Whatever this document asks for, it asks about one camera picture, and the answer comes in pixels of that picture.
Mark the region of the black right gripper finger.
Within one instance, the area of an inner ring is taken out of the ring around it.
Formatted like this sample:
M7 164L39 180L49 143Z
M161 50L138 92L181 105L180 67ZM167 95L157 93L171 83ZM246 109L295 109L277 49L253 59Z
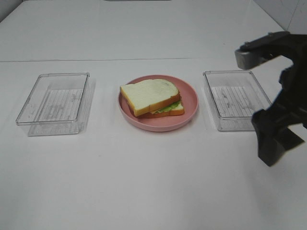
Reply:
M286 151L293 148L294 133L285 129L275 137L257 131L258 157L269 167L273 166Z
M287 150L292 150L304 142L305 141L301 137L295 134L291 129L287 128Z

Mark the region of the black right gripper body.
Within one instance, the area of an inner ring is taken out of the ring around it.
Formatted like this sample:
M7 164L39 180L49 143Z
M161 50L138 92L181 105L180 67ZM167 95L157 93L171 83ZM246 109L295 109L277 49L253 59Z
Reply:
M283 56L292 61L279 78L281 91L272 105L253 115L257 131L283 131L289 125L307 125L307 36L291 34L290 44Z

